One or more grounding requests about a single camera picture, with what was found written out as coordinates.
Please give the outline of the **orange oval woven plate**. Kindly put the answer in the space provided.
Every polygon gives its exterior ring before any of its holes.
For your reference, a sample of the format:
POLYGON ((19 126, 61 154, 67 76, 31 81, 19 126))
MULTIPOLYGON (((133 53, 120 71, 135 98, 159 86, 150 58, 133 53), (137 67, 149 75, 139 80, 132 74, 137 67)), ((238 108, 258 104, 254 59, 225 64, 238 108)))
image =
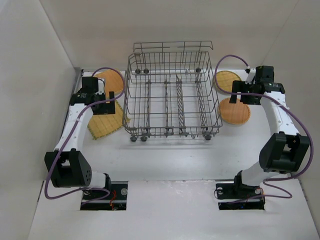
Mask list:
POLYGON ((95 74, 94 77, 104 80, 104 84, 102 85, 104 86, 105 93, 114 92, 116 95, 118 95, 124 89, 122 75, 119 75, 113 70, 105 70, 95 74))

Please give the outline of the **green-rimmed round woven plate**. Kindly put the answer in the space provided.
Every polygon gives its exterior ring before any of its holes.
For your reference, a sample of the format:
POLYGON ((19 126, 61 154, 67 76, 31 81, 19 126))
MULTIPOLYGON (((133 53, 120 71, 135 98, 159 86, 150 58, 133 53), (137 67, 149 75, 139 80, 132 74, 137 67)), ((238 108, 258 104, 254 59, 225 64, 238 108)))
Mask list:
POLYGON ((233 81, 241 81, 241 77, 233 71, 221 70, 216 73, 218 85, 226 92, 232 91, 233 81))

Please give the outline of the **yellow square woven plate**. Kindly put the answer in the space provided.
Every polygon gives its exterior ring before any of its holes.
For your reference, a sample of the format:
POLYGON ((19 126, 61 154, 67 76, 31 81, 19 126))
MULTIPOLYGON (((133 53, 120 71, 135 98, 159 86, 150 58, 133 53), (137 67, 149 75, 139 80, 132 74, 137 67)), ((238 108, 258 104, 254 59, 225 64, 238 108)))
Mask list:
POLYGON ((115 101, 115 114, 93 115, 88 123, 88 130, 94 140, 115 133, 123 127, 123 109, 115 101))

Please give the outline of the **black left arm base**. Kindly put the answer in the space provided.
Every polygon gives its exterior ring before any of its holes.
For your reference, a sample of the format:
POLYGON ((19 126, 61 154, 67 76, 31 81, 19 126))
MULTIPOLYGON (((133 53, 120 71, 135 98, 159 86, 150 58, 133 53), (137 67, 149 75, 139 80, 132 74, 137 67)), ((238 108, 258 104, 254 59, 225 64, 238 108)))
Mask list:
POLYGON ((99 190, 87 190, 82 195, 81 211, 125 211, 127 209, 128 181, 113 181, 109 195, 99 190))

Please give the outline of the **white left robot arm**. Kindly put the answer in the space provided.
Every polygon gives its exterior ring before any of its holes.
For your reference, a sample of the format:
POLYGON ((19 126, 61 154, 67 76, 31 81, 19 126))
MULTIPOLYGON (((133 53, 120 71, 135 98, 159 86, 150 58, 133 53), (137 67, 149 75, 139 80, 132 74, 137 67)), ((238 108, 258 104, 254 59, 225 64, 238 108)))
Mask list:
POLYGON ((116 113, 115 93, 109 96, 103 90, 105 81, 98 77, 85 76, 81 88, 71 96, 68 116, 58 144, 45 154, 48 170, 53 169, 50 180, 56 188, 105 188, 110 189, 111 180, 106 173, 93 171, 82 154, 85 132, 93 116, 116 113))

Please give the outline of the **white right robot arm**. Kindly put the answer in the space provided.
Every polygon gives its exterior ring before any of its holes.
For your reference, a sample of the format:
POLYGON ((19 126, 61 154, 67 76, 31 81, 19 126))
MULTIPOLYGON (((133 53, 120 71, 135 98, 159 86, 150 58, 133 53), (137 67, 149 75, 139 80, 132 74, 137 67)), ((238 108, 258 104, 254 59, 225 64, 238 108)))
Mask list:
POLYGON ((286 105, 285 88, 275 82, 272 66, 248 67, 245 81, 235 80, 232 93, 240 102, 261 105, 267 117, 270 138, 259 153, 258 162, 240 171, 234 178, 237 190, 254 190, 265 179, 297 172, 311 144, 295 127, 286 105))

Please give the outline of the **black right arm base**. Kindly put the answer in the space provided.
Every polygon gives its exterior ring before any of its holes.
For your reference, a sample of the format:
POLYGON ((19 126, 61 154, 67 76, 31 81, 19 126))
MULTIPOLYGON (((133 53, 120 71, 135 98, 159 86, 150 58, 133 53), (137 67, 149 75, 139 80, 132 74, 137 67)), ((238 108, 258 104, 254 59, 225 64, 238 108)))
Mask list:
POLYGON ((264 210, 265 198, 259 186, 240 186, 232 181, 217 182, 214 196, 218 200, 219 210, 264 210))

